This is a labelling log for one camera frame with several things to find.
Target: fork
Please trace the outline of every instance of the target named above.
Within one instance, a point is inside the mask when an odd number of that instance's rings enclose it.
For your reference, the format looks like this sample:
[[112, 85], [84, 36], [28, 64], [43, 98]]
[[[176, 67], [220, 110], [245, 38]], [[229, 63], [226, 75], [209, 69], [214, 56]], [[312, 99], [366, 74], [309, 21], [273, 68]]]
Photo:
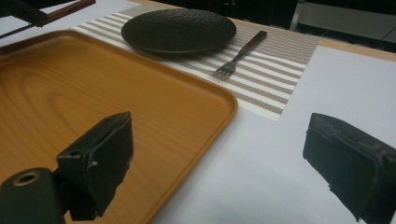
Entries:
[[239, 50], [238, 54], [228, 63], [225, 63], [222, 67], [216, 70], [216, 74], [222, 75], [223, 77], [229, 77], [235, 72], [236, 63], [248, 55], [253, 49], [255, 49], [264, 39], [267, 37], [267, 32], [259, 31], [247, 44]]

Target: table surface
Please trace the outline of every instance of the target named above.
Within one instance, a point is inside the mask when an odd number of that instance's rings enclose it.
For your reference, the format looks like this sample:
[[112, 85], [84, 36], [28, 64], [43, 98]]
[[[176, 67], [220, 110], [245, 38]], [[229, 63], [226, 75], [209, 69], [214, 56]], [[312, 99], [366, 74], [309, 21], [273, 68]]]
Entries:
[[[98, 0], [73, 17], [2, 39], [0, 46], [137, 5]], [[0, 32], [10, 21], [0, 19]], [[356, 223], [304, 160], [305, 132], [315, 112], [396, 147], [395, 85], [395, 54], [322, 39], [279, 121], [239, 109], [154, 223]]]

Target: wooden tray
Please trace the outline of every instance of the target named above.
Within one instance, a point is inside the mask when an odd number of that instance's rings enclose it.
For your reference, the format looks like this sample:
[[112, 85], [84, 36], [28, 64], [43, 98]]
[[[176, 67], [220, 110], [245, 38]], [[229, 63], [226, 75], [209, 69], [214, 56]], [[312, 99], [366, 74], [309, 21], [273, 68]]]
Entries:
[[73, 31], [0, 48], [0, 102], [1, 182], [56, 169], [95, 123], [131, 111], [134, 159], [95, 220], [112, 224], [151, 221], [237, 109], [218, 86]]

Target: round plate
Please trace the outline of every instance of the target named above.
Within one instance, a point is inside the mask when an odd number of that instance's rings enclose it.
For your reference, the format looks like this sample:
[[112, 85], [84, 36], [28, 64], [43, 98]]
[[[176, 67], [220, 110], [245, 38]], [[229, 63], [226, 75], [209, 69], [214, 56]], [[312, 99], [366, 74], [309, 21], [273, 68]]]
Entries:
[[189, 53], [225, 45], [235, 36], [232, 21], [197, 9], [152, 11], [127, 21], [122, 38], [132, 47], [162, 53]]

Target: striped placemat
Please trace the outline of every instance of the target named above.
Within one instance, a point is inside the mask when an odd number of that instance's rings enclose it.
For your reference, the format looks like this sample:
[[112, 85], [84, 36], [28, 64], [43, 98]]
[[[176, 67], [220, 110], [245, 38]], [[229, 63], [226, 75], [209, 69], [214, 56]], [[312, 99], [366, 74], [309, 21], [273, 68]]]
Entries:
[[[164, 7], [141, 5], [72, 29], [219, 84], [233, 92], [241, 108], [273, 121], [277, 121], [285, 109], [319, 41], [317, 36], [240, 21], [235, 23], [235, 38], [223, 49], [163, 56], [132, 49], [120, 35], [123, 24], [137, 15], [159, 9]], [[222, 79], [213, 76], [217, 68], [230, 61], [260, 30], [266, 31], [268, 36], [238, 63], [231, 77]]]

